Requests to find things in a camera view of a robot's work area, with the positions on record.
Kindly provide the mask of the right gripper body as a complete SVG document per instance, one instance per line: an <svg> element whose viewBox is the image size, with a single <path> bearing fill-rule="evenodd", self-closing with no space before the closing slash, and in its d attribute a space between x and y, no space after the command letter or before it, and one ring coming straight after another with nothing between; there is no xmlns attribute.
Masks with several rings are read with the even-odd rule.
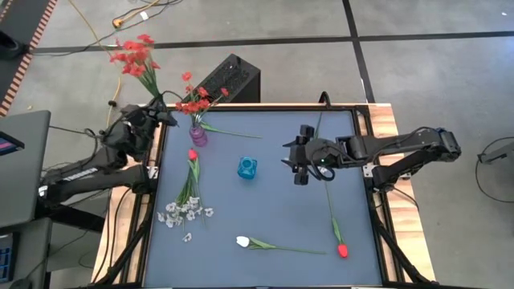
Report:
<svg viewBox="0 0 514 289"><path fill-rule="evenodd" d="M294 140L294 171L308 165L342 168L342 148L334 141L297 136Z"/></svg>

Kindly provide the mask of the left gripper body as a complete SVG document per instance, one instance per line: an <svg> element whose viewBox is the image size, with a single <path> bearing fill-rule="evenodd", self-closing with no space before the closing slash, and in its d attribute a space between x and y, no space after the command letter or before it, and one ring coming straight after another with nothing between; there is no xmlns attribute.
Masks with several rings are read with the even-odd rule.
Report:
<svg viewBox="0 0 514 289"><path fill-rule="evenodd" d="M134 114L134 130L138 132L153 132L160 122L160 113L167 112L165 108L139 108Z"/></svg>

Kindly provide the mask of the red artificial flower bunch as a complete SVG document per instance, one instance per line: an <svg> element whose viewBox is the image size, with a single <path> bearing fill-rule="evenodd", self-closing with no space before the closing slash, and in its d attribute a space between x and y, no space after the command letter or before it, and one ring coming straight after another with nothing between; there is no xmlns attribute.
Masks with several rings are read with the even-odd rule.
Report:
<svg viewBox="0 0 514 289"><path fill-rule="evenodd" d="M157 70L161 67L152 57L154 43L154 39L147 34L124 42L116 39L110 62L121 63L122 75L136 78L154 98L158 98L161 92L157 86Z"/></svg>
<svg viewBox="0 0 514 289"><path fill-rule="evenodd" d="M191 83L192 77L189 71L182 74L182 80L186 83L186 98L176 103L175 108L191 118L193 127L201 127L204 115L230 93L226 88L220 88L220 94L212 96L202 86L195 88Z"/></svg>

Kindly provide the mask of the red artificial tulip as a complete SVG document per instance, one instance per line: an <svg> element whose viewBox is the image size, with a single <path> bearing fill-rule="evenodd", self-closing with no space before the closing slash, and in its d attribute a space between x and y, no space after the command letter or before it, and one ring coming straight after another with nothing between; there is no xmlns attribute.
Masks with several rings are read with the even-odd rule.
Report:
<svg viewBox="0 0 514 289"><path fill-rule="evenodd" d="M330 213L333 233L338 242L337 252L341 258L347 258L349 255L348 247L347 247L345 240L341 234L337 219L335 218L335 215L333 212L332 197L331 197L331 193L329 192L327 182L324 183L324 188L325 188L326 197L327 197L327 201L328 201L328 209L329 209L329 213Z"/></svg>
<svg viewBox="0 0 514 289"><path fill-rule="evenodd" d="M200 163L199 163L199 155L198 152L194 149L190 149L188 151L188 165L190 167L189 170L189 179L190 179L190 197L189 204L190 209L186 215L189 221L193 221L196 216L200 216L202 218L202 222L205 222L205 218L203 217L203 204L199 189L199 179L200 179Z"/></svg>

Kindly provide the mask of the purple ribbed glass vase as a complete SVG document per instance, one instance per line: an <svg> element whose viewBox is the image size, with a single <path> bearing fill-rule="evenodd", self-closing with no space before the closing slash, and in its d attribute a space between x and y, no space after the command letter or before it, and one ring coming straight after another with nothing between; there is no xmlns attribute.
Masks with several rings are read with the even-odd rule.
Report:
<svg viewBox="0 0 514 289"><path fill-rule="evenodd" d="M206 130L200 125L192 125L189 130L190 138L197 147L205 147L208 142Z"/></svg>

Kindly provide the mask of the blue patterned glass vase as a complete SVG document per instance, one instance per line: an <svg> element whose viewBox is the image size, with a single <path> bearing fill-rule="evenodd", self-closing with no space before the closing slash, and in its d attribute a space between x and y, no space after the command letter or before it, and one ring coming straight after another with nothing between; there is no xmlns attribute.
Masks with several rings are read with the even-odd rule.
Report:
<svg viewBox="0 0 514 289"><path fill-rule="evenodd" d="M257 160L251 157L241 157L239 160L237 174L247 180L253 180L256 175Z"/></svg>

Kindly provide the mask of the wooden table board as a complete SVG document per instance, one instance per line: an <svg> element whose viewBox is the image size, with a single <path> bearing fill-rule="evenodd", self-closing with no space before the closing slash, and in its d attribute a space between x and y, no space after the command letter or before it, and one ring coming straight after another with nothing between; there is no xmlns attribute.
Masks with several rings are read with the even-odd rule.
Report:
<svg viewBox="0 0 514 289"><path fill-rule="evenodd" d="M323 108L323 104L222 104L220 108L286 108L287 106L299 106L300 108ZM398 135L393 109L391 104L334 104L335 108L360 109L358 116L359 127L363 134L373 134L378 137ZM155 165L155 157L159 157L161 149L157 145L164 144L164 133L161 129L156 131L154 148L150 154L150 164ZM381 165L391 165L399 161L402 155L389 155L381 157ZM393 190L387 194L374 194L377 213L381 221L385 223L386 229L393 234L398 246L405 256L428 278L435 280L429 251L423 233L421 218L414 204L414 191L410 180L399 180L396 187L401 190ZM111 263L116 261L126 247L129 238L134 235L136 228L141 224L144 213L149 208L149 197L139 197L125 187L113 189L110 201L108 202L109 216L106 217L106 224L101 235L100 246L93 267L92 282L100 280L107 274ZM142 262L142 243L139 241L128 265L122 269L120 277L116 277L114 283L131 283L137 281L137 273L143 269L138 266ZM387 247L385 240L381 239L382 252L385 256L386 277L391 281L410 281L406 271L400 269L398 258L395 258L392 251Z"/></svg>

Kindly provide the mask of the black perforated computer tower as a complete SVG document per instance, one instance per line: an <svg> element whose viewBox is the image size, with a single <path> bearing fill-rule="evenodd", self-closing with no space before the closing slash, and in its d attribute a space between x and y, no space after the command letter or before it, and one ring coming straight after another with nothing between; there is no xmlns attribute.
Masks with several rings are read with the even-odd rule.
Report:
<svg viewBox="0 0 514 289"><path fill-rule="evenodd" d="M210 101L220 103L259 103L261 70L241 57L230 54L198 86L208 92Z"/></svg>

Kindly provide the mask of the grey cart top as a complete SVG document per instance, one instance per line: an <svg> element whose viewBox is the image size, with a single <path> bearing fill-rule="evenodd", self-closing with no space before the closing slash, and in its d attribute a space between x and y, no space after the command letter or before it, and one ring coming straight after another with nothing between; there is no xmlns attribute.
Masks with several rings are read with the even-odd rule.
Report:
<svg viewBox="0 0 514 289"><path fill-rule="evenodd" d="M0 131L25 145L0 156L0 228L34 218L50 118L46 110L0 118Z"/></svg>

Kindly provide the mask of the tablet screen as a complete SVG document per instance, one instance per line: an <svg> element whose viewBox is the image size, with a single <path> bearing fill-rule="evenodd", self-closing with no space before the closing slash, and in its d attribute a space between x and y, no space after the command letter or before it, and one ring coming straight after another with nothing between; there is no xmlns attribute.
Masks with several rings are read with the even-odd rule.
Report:
<svg viewBox="0 0 514 289"><path fill-rule="evenodd" d="M0 156L14 153L25 149L25 145L20 140L0 131Z"/></svg>

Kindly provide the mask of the black round base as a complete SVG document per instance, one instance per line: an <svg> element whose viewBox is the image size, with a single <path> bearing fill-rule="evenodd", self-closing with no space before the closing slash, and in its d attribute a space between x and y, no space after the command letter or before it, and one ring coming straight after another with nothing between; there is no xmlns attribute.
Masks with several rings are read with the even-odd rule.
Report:
<svg viewBox="0 0 514 289"><path fill-rule="evenodd" d="M0 31L0 60L15 59L26 54L30 47Z"/></svg>

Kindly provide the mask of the black mat with striped edge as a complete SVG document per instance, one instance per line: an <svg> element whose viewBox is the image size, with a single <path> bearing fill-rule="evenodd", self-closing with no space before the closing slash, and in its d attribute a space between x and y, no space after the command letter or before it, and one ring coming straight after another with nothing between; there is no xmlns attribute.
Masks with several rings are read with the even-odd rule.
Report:
<svg viewBox="0 0 514 289"><path fill-rule="evenodd" d="M0 32L21 44L27 52L0 59L0 117L10 110L33 55L58 0L0 0Z"/></svg>

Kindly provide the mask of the grey stand foot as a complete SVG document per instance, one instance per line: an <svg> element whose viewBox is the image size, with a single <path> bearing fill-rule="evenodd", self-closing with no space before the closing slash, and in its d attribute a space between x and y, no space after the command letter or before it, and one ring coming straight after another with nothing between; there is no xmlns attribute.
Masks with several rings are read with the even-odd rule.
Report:
<svg viewBox="0 0 514 289"><path fill-rule="evenodd" d="M509 155L514 155L514 141L489 153L486 153L485 151L478 155L479 162L482 164L491 164L493 161L503 159Z"/></svg>

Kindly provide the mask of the blue keypad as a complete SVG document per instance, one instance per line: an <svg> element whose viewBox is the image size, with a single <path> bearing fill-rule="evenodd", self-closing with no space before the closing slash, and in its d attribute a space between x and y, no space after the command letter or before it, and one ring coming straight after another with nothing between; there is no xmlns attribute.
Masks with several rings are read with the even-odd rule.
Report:
<svg viewBox="0 0 514 289"><path fill-rule="evenodd" d="M12 280L14 235L0 235L0 283Z"/></svg>

